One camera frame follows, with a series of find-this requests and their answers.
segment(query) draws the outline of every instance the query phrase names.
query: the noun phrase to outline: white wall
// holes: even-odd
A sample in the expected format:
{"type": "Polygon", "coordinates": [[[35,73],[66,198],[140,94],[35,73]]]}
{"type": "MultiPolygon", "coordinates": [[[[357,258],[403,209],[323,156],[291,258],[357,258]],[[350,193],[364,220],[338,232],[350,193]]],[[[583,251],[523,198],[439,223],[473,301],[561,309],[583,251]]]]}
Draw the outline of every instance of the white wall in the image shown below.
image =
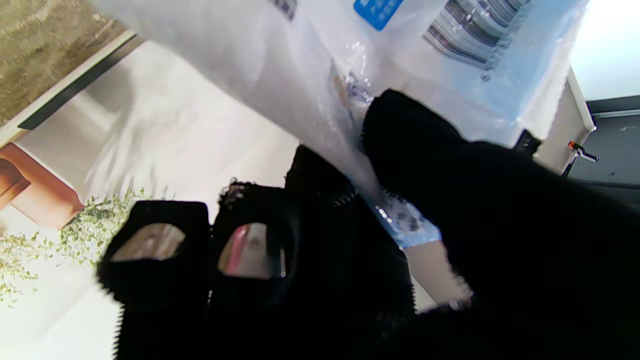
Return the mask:
{"type": "Polygon", "coordinates": [[[589,100],[640,95],[640,1],[591,0],[572,66],[589,100]]]}

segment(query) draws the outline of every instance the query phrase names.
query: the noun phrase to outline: barcode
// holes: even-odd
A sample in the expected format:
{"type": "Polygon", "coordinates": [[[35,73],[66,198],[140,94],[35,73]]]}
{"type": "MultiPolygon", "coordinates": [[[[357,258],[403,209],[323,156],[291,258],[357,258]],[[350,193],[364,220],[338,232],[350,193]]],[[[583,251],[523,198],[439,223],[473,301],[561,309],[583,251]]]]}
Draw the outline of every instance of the barcode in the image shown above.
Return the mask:
{"type": "Polygon", "coordinates": [[[434,49],[482,70],[491,70],[497,51],[522,25],[531,0],[449,0],[423,34],[434,49]]]}
{"type": "Polygon", "coordinates": [[[269,0],[271,1],[280,11],[289,18],[289,20],[293,20],[294,15],[296,15],[296,8],[298,7],[298,0],[269,0]]]}

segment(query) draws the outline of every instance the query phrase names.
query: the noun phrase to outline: green plant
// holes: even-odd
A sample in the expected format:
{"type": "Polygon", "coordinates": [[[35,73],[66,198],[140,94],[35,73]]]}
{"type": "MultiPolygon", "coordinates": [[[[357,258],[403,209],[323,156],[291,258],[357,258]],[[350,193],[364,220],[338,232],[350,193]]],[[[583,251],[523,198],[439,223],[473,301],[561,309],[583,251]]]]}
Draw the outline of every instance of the green plant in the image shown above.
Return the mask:
{"type": "Polygon", "coordinates": [[[92,196],[84,209],[60,230],[55,251],[80,265],[85,261],[95,265],[113,235],[127,220],[133,204],[149,199],[144,188],[137,192],[127,189],[122,197],[112,195],[103,200],[92,196]]]}
{"type": "Polygon", "coordinates": [[[17,301],[14,297],[22,295],[14,281],[38,279],[37,274],[32,274],[23,265],[25,261],[40,257],[43,245],[37,243],[37,237],[38,233],[27,238],[23,234],[8,234],[4,227],[0,229],[0,302],[6,300],[13,304],[17,301]]]}
{"type": "Polygon", "coordinates": [[[92,196],[60,230],[58,241],[47,238],[40,241],[38,233],[27,238],[23,234],[16,236],[0,229],[0,302],[8,300],[14,303],[17,301],[15,296],[22,295],[14,284],[16,280],[38,279],[37,274],[26,270],[25,264],[30,261],[51,259],[58,253],[80,265],[89,262],[95,266],[113,235],[127,220],[133,204],[151,198],[144,188],[137,192],[127,189],[122,196],[112,195],[102,200],[92,196]]]}

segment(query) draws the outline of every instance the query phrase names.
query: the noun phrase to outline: plastic bag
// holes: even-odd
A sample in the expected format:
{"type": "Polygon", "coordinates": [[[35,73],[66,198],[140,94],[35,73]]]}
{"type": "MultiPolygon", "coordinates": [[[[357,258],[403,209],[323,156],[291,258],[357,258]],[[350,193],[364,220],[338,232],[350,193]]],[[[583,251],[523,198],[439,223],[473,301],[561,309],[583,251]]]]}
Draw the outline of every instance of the plastic bag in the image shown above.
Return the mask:
{"type": "Polygon", "coordinates": [[[374,97],[403,91],[469,140],[512,147],[523,129],[544,139],[588,2],[92,1],[333,163],[401,247],[440,233],[380,189],[358,150],[374,97]]]}

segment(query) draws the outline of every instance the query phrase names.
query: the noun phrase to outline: packaging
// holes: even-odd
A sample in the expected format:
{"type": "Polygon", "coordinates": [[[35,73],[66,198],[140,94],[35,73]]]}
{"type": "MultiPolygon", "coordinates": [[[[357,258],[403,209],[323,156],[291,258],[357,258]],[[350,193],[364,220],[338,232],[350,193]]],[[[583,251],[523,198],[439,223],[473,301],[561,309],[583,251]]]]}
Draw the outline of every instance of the packaging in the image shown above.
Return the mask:
{"type": "Polygon", "coordinates": [[[401,247],[440,233],[381,191],[358,150],[374,97],[403,91],[469,140],[512,147],[523,129],[544,139],[588,2],[92,1],[333,163],[401,247]]]}

